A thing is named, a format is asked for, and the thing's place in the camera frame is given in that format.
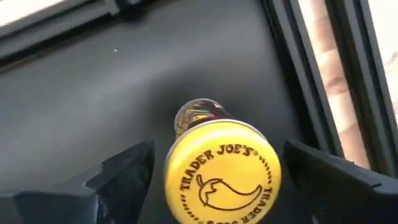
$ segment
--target bottle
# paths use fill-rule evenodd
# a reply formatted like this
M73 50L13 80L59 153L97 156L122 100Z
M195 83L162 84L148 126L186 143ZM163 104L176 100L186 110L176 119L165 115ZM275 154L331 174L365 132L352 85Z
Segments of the bottle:
M182 106L174 129L164 187L180 223L257 223L266 215L281 171L264 135L209 99Z

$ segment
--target bottle cap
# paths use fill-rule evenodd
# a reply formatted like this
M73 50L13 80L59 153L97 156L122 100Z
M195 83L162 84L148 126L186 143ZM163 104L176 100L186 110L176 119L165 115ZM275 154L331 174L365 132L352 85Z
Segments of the bottle cap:
M257 223L281 182L275 150L240 121L210 121L188 130L166 162L166 199L180 223Z

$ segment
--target dark liquid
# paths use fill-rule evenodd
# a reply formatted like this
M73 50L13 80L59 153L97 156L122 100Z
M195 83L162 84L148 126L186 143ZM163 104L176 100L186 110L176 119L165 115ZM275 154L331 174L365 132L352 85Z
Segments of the dark liquid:
M184 106L184 110L178 115L175 129L176 136L178 138L185 131L198 124L216 119L235 119L235 117L214 101L206 99L191 101Z

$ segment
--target chili pepper logo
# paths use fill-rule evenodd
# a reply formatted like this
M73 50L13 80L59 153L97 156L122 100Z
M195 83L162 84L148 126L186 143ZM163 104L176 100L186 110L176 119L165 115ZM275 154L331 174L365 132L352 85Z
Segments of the chili pepper logo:
M261 185L258 185L252 192L241 193L233 189L220 178L213 178L203 182L200 174L196 181L200 187L199 199L206 207L222 211L235 211L252 204L262 192Z

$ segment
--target black frame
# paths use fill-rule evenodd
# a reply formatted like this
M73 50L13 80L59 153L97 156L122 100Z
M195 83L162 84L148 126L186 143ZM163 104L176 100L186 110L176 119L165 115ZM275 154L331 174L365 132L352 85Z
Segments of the black frame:
M299 86L296 97L302 96L312 121L317 145L321 151L344 157L331 109L323 87L315 54L297 0L263 0L274 39L286 74L297 74L291 84Z
M63 36L80 35L85 27L95 27L97 21L109 18L103 1L69 0L2 27L0 73L21 60L40 56L37 53L59 43Z
M369 4L325 3L371 168L398 177L398 129Z

